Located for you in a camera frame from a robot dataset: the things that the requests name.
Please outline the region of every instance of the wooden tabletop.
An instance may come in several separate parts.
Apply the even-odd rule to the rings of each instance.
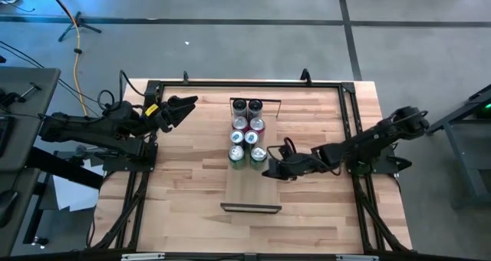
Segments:
[[[147,79],[131,80],[144,91]],[[377,123],[381,109],[374,82],[355,82],[364,130]],[[221,253],[362,253],[351,178],[343,171],[313,173],[295,182],[278,182],[282,210],[275,215],[228,213],[225,199],[231,97],[282,100],[277,141],[295,142],[298,151],[344,140],[338,93],[331,88],[168,87],[164,97],[197,95],[196,109],[168,134],[159,133],[159,153],[149,186],[139,251]],[[127,88],[125,100],[143,103]],[[351,119],[350,101],[347,98]],[[275,107],[265,104],[265,114]],[[95,212],[98,242],[119,216],[128,173],[115,173],[103,185]],[[374,175],[381,217],[407,247],[410,238],[399,190],[388,176]],[[129,240],[133,217],[127,227]],[[367,220],[375,245],[373,224]]]

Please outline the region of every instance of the can lid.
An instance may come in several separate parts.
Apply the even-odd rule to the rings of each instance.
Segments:
[[[247,119],[243,116],[237,116],[233,119],[233,127],[243,129],[247,127]]]
[[[248,144],[256,144],[259,140],[257,131],[251,130],[245,133],[245,142]]]
[[[260,100],[251,100],[249,102],[249,109],[251,111],[260,111],[262,109],[262,102]]]
[[[268,154],[261,147],[255,147],[254,149],[251,150],[251,157],[254,160],[261,161],[261,160],[266,159],[267,156],[268,156]]]
[[[240,146],[232,146],[229,151],[231,160],[238,161],[244,157],[244,150]]]
[[[244,140],[244,133],[240,130],[232,130],[230,133],[230,140],[233,143],[242,142]]]
[[[254,131],[260,131],[264,128],[264,121],[259,117],[255,117],[255,118],[251,119],[250,124],[251,124],[251,128]]]
[[[244,99],[235,99],[232,103],[233,108],[239,111],[243,111],[247,107],[247,102]]]

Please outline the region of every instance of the can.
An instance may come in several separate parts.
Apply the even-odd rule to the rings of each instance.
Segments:
[[[245,133],[244,140],[245,148],[250,152],[255,147],[255,144],[259,142],[259,134],[255,130],[249,130]]]
[[[232,102],[233,116],[247,117],[247,102],[244,99],[235,99]]]
[[[256,117],[261,117],[262,114],[262,102],[261,100],[254,99],[249,102],[249,120]]]
[[[244,150],[240,146],[232,146],[229,150],[229,162],[233,169],[241,170],[246,164]]]
[[[244,143],[244,133],[240,130],[232,130],[230,132],[230,140],[234,145],[242,146]]]
[[[261,147],[255,147],[251,150],[249,164],[254,170],[263,170],[266,164],[268,153]]]
[[[245,117],[242,117],[242,116],[238,116],[238,117],[235,117],[233,118],[232,120],[232,127],[234,130],[241,130],[243,133],[245,133],[248,129],[248,123],[247,123],[247,119]]]
[[[259,136],[261,136],[264,133],[264,129],[265,129],[264,120],[259,117],[255,117],[251,119],[249,126],[251,127],[251,130],[257,131]]]

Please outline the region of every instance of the gray floor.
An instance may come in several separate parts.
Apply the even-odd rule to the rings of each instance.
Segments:
[[[126,18],[341,19],[338,0],[64,0],[89,16]],[[53,0],[24,0],[32,14],[62,15]],[[348,0],[353,20],[489,21],[487,0]],[[0,6],[0,13],[18,13]],[[117,73],[132,78],[296,79],[303,68],[324,80],[352,80],[342,27],[98,25],[83,30],[79,67],[83,92],[117,89]],[[60,68],[73,84],[75,33],[58,43],[65,24],[0,23],[0,38],[46,67]],[[375,81],[384,115],[404,105],[427,109],[435,121],[491,78],[491,28],[354,28],[365,81]],[[4,51],[8,65],[29,66]],[[49,108],[81,114],[76,99],[58,88]],[[75,144],[43,144],[66,150]],[[413,167],[401,174],[402,197],[414,249],[447,256],[491,258],[491,209],[455,211],[463,197],[461,177],[443,133],[402,142],[397,154]],[[90,212],[53,213],[43,218],[44,251],[82,248]],[[15,254],[41,252],[16,246]]]

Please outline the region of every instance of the tripod stand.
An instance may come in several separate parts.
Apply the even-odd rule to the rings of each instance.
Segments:
[[[65,8],[65,6],[60,2],[60,0],[55,0],[58,5],[63,9],[64,13],[67,14],[68,17],[70,17],[70,12]],[[94,28],[90,25],[87,25],[81,21],[81,12],[77,12],[77,14],[74,17],[75,23],[77,24],[78,27],[85,27],[89,30],[95,31],[97,33],[101,33],[102,31],[99,30],[98,28]],[[68,34],[68,32],[74,27],[74,23],[72,22],[66,30],[64,30],[63,34],[61,34],[60,38],[58,38],[58,41],[61,42],[65,35]]]

